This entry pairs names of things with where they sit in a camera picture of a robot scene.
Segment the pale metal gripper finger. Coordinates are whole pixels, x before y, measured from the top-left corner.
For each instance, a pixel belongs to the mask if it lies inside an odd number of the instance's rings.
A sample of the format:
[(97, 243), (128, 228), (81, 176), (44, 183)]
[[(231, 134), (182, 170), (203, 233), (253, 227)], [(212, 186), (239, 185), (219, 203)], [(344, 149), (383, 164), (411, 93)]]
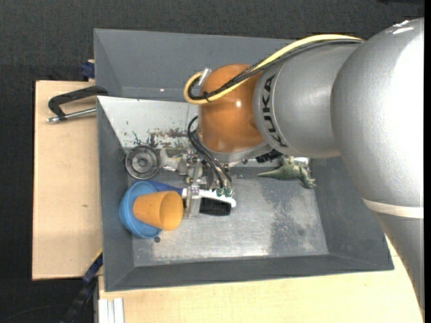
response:
[(183, 200), (185, 202), (184, 218), (190, 219), (199, 216), (201, 196), (198, 186), (188, 186), (183, 190)]
[(197, 162), (188, 149), (162, 149), (162, 168), (178, 172), (181, 176), (194, 176)]

